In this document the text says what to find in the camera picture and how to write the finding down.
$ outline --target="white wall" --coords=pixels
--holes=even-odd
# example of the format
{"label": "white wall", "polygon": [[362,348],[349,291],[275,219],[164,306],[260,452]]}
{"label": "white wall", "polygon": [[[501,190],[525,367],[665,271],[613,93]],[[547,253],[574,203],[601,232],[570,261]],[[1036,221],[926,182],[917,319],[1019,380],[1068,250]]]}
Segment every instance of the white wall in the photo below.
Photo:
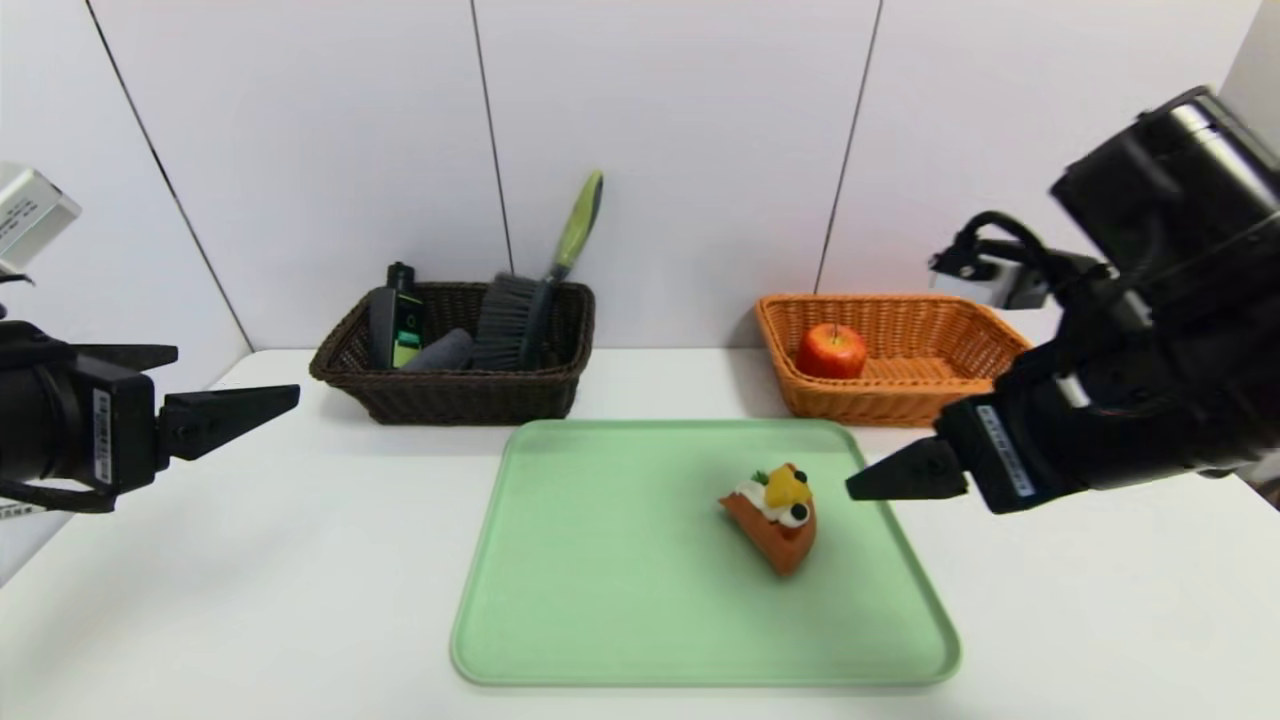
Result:
{"label": "white wall", "polygon": [[466,0],[93,6],[256,348],[320,345],[396,260],[509,268]]}
{"label": "white wall", "polygon": [[1138,111],[1226,77],[1258,0],[887,0],[822,292],[908,292],[975,213],[1096,250],[1048,196]]}
{"label": "white wall", "polygon": [[1222,85],[1222,100],[1280,152],[1280,0],[1258,8]]}
{"label": "white wall", "polygon": [[[0,6],[0,158],[33,165],[83,208],[6,284],[10,318],[72,342],[177,345],[148,373],[159,392],[200,389],[248,346],[169,195],[81,0]],[[65,521],[0,523],[0,583]]]}
{"label": "white wall", "polygon": [[517,272],[600,168],[596,343],[758,343],[755,299],[814,287],[877,6],[477,0]]}

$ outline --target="scrub brush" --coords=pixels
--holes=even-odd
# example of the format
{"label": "scrub brush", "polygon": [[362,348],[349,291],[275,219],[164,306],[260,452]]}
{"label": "scrub brush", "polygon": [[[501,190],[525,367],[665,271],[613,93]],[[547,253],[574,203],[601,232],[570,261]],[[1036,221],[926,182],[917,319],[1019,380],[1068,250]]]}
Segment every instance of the scrub brush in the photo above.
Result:
{"label": "scrub brush", "polygon": [[485,292],[476,328],[471,368],[475,370],[527,372],[541,363],[543,341],[550,324],[552,296],[577,261],[600,214],[604,176],[595,170],[573,204],[556,259],[540,281],[498,273]]}

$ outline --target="green tray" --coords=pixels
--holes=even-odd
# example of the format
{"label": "green tray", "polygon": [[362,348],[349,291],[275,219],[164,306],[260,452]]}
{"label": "green tray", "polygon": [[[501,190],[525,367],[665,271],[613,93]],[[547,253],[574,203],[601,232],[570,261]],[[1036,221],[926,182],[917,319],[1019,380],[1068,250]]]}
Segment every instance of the green tray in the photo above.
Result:
{"label": "green tray", "polygon": [[[809,475],[818,537],[773,574],[717,500],[758,469]],[[453,628],[492,685],[901,685],[960,641],[893,512],[824,420],[530,423],[511,437]]]}

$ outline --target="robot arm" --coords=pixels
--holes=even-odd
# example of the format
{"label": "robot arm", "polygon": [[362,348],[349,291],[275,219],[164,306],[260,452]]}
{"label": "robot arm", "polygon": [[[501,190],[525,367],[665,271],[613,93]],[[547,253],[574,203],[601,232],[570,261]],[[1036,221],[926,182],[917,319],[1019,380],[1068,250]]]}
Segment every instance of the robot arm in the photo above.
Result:
{"label": "robot arm", "polygon": [[[849,478],[851,497],[954,497],[968,474],[993,512],[1012,512],[1280,447],[1280,160],[1198,88],[1051,192],[1110,268],[1046,250],[1007,215],[974,218],[933,268],[1004,278],[992,296],[1006,307],[1051,293],[1057,334],[991,395],[945,407],[936,437]],[[986,225],[1016,243],[978,238]]]}
{"label": "robot arm", "polygon": [[[26,264],[78,215],[44,176],[0,163],[0,283],[27,281]],[[177,359],[170,346],[68,345],[0,322],[0,520],[110,512],[170,457],[195,460],[298,402],[298,386],[189,392],[166,396],[156,416],[142,372]]]}

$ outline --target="gray sponge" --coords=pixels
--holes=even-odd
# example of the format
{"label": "gray sponge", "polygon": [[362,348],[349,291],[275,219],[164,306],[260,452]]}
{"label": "gray sponge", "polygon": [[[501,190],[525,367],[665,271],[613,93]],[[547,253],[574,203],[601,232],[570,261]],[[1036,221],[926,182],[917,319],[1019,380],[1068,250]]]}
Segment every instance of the gray sponge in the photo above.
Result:
{"label": "gray sponge", "polygon": [[410,357],[408,363],[401,365],[401,372],[461,370],[471,361],[472,345],[467,331],[453,328],[448,334]]}

